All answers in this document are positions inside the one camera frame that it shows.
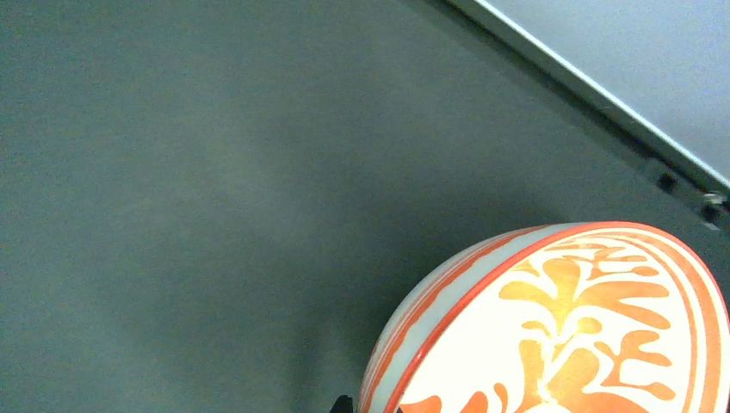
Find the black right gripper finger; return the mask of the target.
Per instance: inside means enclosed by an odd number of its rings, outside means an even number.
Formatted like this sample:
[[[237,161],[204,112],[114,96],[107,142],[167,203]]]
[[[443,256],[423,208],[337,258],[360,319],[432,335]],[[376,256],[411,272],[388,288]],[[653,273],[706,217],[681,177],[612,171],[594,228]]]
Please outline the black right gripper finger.
[[[339,396],[331,407],[331,413],[353,413],[354,400],[348,395]]]

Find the orange floral bowl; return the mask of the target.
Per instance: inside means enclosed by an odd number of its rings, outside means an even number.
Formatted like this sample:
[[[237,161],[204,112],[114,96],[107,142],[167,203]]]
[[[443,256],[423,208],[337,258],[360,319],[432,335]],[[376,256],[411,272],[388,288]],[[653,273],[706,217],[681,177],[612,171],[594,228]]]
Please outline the orange floral bowl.
[[[449,258],[378,338],[359,412],[726,412],[729,317],[686,243],[540,225]]]

